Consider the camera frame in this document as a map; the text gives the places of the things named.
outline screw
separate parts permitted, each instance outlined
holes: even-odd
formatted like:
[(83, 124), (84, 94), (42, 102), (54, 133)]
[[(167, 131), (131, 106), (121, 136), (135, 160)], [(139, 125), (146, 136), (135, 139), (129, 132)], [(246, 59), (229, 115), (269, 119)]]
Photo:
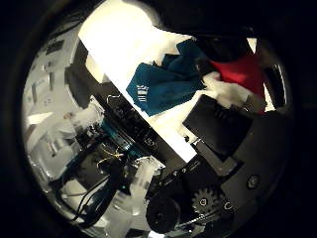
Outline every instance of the screw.
[(113, 208), (115, 208), (116, 210), (121, 210), (120, 206), (118, 205), (114, 205)]
[(159, 222), (163, 219), (163, 214), (161, 212), (157, 213), (156, 215), (156, 224), (159, 224)]
[(199, 201), (199, 204), (200, 204), (201, 206), (206, 206), (207, 203), (208, 203), (208, 201), (207, 201), (206, 198), (202, 198), (202, 199)]
[(228, 201), (224, 205), (225, 210), (230, 210), (232, 208), (232, 204)]
[(248, 180), (247, 186), (249, 189), (255, 189), (260, 183), (260, 176), (251, 176)]

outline gear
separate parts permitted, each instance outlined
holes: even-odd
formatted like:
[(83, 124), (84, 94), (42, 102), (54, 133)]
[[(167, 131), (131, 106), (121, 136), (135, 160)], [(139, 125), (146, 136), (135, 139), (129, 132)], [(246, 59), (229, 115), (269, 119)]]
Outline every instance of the gear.
[(213, 209), (215, 209), (220, 203), (218, 194), (216, 194), (212, 189), (199, 189), (195, 192), (194, 196), (195, 197), (191, 199), (192, 207), (195, 212), (202, 215), (213, 211)]

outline teal fabric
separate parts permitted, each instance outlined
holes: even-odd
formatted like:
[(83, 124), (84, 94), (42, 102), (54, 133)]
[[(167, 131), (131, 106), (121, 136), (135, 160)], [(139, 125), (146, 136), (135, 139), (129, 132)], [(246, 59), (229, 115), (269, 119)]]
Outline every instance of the teal fabric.
[(196, 60), (206, 58), (192, 40), (177, 44), (180, 55), (165, 55), (161, 67), (140, 63), (127, 87), (135, 104), (149, 116), (192, 98), (204, 88)]

